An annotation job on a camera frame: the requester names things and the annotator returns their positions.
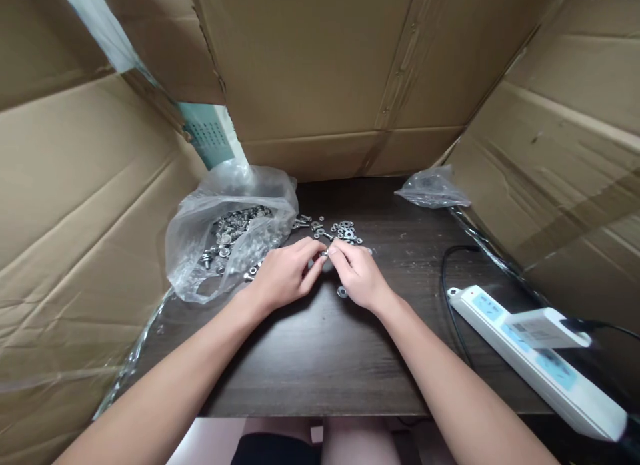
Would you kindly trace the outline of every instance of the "white plug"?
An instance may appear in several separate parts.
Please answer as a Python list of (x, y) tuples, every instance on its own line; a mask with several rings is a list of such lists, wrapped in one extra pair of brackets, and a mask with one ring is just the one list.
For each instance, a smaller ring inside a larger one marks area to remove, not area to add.
[(533, 348), (577, 348), (591, 345), (589, 335), (574, 333), (562, 325), (561, 320), (565, 318), (554, 308), (547, 307), (509, 315), (505, 318), (505, 324)]

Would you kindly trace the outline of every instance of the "bag of screws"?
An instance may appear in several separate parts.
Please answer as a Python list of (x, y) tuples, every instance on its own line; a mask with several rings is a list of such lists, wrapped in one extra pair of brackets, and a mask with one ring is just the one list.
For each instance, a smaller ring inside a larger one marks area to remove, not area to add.
[[(205, 304), (233, 288), (284, 242), (297, 212), (295, 181), (286, 172), (239, 159), (211, 169), (167, 228), (167, 278), (176, 294)], [(217, 289), (203, 293), (202, 283), (222, 270)]]
[(471, 201), (451, 182), (452, 176), (451, 165), (425, 169), (411, 175), (402, 189), (394, 193), (413, 204), (430, 209), (455, 205), (468, 207)]

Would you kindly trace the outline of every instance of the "forearm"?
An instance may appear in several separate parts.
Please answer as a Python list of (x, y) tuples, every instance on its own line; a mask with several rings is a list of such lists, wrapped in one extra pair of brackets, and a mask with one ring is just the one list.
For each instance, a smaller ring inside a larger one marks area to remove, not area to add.
[(460, 465), (555, 464), (518, 416), (401, 298), (376, 315), (405, 359)]
[(263, 316), (240, 292), (131, 387), (60, 456), (60, 464), (164, 464)]

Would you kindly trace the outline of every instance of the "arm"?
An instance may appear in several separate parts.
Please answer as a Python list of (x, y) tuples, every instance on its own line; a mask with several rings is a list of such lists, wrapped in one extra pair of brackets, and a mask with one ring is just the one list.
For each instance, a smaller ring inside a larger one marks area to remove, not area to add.
[(272, 250), (255, 280), (132, 386), (56, 464), (164, 464), (238, 348), (273, 310), (311, 290), (325, 250), (316, 240)]
[(387, 329), (458, 464), (557, 463), (506, 403), (389, 288), (365, 248), (334, 240), (329, 258), (351, 299)]

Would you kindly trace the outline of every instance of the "black shorts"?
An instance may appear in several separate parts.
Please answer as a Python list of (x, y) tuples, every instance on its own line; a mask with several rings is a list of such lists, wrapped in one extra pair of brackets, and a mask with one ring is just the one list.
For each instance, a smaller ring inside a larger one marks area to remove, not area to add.
[(231, 465), (319, 465), (320, 448), (302, 440), (270, 433), (244, 435)]

